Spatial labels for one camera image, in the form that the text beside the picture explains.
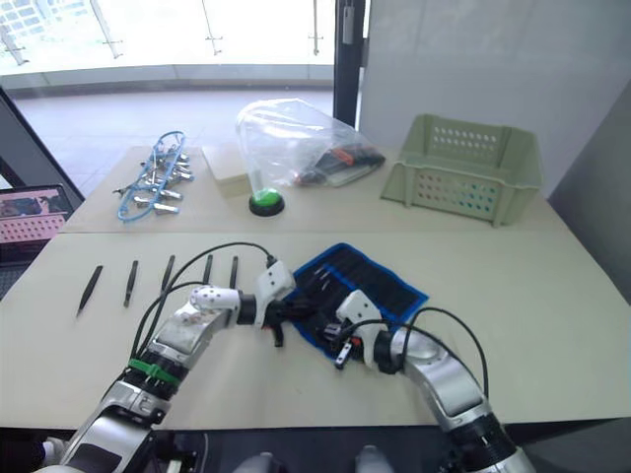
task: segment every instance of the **green cable tie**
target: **green cable tie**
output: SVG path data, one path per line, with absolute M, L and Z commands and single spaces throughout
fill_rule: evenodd
M 140 360 L 136 360 L 134 358 L 129 360 L 130 368 L 137 369 L 149 377 L 154 377 L 155 379 L 159 379 L 160 381 L 168 382 L 174 386 L 179 386 L 181 381 L 173 376 L 172 374 L 165 372 L 158 365 L 149 365 L 148 363 L 142 362 Z

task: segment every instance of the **laptop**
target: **laptop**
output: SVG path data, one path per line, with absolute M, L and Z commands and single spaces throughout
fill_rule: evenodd
M 0 189 L 0 300 L 72 212 L 58 184 Z

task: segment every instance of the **black pole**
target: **black pole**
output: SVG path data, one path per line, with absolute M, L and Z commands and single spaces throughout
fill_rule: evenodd
M 342 42 L 344 7 L 355 8 L 353 43 Z M 364 42 L 365 0 L 337 0 L 335 2 L 335 64 L 333 66 L 333 117 L 355 126 L 359 70 L 362 64 Z

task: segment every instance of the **floor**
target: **floor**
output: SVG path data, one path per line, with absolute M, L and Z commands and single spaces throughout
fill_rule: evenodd
M 234 142 L 253 101 L 299 98 L 332 112 L 332 89 L 214 89 L 15 99 L 35 132 L 88 196 L 131 146 L 181 130 L 189 146 Z

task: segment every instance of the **black tool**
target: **black tool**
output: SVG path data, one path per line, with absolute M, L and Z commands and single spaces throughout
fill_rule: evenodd
M 134 283 L 136 282 L 136 271 L 138 271 L 138 260 L 135 259 L 131 263 L 131 271 L 129 272 L 129 278 L 127 279 L 127 289 L 125 290 L 125 302 L 122 303 L 125 307 L 129 307 L 129 299 L 131 299 L 131 292 L 134 290 Z
M 88 281 L 88 286 L 86 286 L 86 289 L 83 292 L 83 296 L 81 296 L 81 301 L 79 302 L 79 310 L 77 310 L 77 317 L 79 317 L 79 314 L 83 310 L 83 307 L 85 307 L 88 303 L 88 299 L 92 295 L 92 291 L 95 289 L 97 281 L 99 281 L 101 271 L 103 271 L 103 266 L 99 265 L 95 268 L 95 272 L 92 273 L 92 277 L 90 278 L 90 281 Z
M 233 268 L 230 270 L 230 289 L 237 287 L 237 271 L 239 270 L 239 257 L 233 256 Z
M 209 254 L 206 258 L 206 266 L 204 267 L 204 277 L 201 278 L 201 282 L 204 284 L 210 283 L 210 270 L 213 267 L 213 255 Z
M 171 278 L 171 272 L 174 269 L 174 263 L 175 263 L 175 255 L 172 254 L 171 256 L 169 256 L 167 269 L 165 269 L 165 275 L 162 278 L 162 288 L 160 290 L 161 293 L 163 293 L 165 289 L 167 288 L 167 284 L 169 283 L 169 279 Z

